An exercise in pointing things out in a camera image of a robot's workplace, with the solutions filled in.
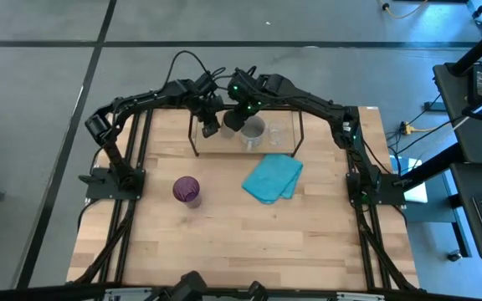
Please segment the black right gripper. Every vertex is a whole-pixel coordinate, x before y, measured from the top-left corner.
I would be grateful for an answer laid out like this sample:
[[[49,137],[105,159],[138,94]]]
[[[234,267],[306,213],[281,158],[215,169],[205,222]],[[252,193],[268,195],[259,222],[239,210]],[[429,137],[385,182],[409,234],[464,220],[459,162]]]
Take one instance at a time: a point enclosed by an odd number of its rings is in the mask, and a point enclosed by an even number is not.
[[[223,115],[223,123],[234,132],[240,131],[249,116],[255,115],[262,108],[275,103],[272,95],[264,91],[269,74],[260,74],[254,78],[255,67],[248,71],[236,68],[228,83],[228,97],[237,102],[233,109]]]

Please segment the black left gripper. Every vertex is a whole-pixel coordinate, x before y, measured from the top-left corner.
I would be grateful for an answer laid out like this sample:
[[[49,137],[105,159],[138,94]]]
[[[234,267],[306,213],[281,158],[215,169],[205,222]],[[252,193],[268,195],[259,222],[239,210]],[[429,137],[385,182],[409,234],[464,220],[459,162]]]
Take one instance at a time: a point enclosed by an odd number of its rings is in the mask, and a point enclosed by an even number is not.
[[[223,98],[216,94],[218,85],[210,73],[202,74],[196,81],[188,83],[189,96],[185,106],[203,123],[204,138],[218,133],[220,124],[216,114],[224,109]]]

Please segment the grey patterned ceramic mug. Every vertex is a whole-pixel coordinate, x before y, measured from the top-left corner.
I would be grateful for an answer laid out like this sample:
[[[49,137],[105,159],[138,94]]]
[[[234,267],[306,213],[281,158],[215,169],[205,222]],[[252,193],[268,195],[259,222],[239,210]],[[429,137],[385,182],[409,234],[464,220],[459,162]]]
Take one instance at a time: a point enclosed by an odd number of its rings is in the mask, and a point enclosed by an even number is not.
[[[239,136],[247,152],[261,144],[265,130],[266,124],[262,118],[254,115],[246,119],[244,126],[239,131]]]

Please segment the clear glass cup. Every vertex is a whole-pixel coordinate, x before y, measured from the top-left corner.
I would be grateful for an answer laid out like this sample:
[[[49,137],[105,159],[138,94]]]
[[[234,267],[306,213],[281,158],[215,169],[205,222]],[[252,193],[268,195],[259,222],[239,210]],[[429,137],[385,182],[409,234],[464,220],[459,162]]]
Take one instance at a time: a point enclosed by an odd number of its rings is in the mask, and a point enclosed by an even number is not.
[[[269,143],[275,146],[285,144],[286,123],[283,121],[271,121],[268,125]]]

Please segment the purple faceted plastic tumbler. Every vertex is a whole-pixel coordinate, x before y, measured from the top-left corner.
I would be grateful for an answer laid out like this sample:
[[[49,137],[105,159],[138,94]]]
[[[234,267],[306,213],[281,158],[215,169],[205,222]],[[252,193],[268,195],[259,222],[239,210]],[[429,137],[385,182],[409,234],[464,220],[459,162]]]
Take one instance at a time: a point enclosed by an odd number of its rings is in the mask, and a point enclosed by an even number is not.
[[[175,181],[172,186],[173,196],[189,208],[201,205],[199,182],[191,176],[183,176]]]

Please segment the teal cloth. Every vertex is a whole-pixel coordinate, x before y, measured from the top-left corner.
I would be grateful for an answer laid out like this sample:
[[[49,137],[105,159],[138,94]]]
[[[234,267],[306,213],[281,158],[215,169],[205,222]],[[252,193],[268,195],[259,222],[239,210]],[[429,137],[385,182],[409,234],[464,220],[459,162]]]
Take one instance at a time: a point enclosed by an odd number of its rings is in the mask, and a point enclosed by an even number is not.
[[[268,154],[253,169],[242,188],[259,202],[270,205],[291,199],[304,165],[287,155]]]

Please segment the black diagonal pole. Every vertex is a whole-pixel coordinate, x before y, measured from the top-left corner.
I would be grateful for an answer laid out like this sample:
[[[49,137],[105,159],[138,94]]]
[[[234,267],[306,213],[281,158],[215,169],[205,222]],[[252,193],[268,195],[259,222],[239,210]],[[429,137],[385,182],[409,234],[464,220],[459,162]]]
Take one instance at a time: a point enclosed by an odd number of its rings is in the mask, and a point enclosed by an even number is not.
[[[449,72],[454,76],[465,73],[480,58],[482,58],[482,39],[468,51],[458,62],[449,67]]]
[[[459,142],[439,152],[436,156],[425,161],[421,166],[413,168],[394,181],[394,187],[401,187],[404,191],[408,191],[415,186],[424,183],[426,180],[446,171],[453,163],[463,163],[464,154],[461,150]]]

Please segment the black desk with keyboard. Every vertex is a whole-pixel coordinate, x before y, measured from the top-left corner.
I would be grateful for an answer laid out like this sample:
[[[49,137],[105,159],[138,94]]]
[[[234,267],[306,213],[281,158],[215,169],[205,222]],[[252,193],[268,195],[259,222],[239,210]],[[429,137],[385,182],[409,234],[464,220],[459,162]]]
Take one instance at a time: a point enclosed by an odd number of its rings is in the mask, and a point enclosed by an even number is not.
[[[474,244],[482,258],[482,220],[474,199],[482,197],[482,164],[454,163],[451,174],[457,189],[459,204],[464,210]]]

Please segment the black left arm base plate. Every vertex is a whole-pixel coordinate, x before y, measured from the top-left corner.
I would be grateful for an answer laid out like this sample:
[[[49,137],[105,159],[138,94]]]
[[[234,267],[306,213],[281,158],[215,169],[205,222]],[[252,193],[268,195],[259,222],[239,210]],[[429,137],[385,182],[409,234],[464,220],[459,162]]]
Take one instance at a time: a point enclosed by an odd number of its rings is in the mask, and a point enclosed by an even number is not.
[[[95,168],[91,176],[80,176],[79,178],[88,186],[85,196],[89,199],[133,200],[141,197],[145,177],[144,170],[135,170],[135,185],[129,189],[118,185],[109,168]]]

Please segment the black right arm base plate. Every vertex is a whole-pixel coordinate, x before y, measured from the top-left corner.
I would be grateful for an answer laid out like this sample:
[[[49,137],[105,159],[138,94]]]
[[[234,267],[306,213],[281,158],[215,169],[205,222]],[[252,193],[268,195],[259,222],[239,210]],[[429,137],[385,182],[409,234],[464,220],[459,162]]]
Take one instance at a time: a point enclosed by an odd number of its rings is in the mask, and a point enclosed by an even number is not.
[[[359,173],[348,173],[346,186],[349,199],[355,205],[403,205],[403,188],[393,185],[398,180],[395,174],[381,174],[378,183],[372,184],[369,180],[362,180]]]

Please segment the black overhead frame bar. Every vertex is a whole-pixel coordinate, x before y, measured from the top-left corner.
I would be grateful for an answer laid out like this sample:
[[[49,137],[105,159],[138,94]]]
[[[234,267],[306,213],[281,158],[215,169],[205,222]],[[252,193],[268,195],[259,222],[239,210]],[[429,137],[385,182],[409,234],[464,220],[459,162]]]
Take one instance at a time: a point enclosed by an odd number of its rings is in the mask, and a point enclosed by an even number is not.
[[[113,283],[0,290],[0,301],[158,301],[169,287],[116,287]],[[423,290],[374,288],[367,291],[310,291],[267,289],[268,301],[482,301]],[[249,301],[247,289],[208,288],[203,301]]]

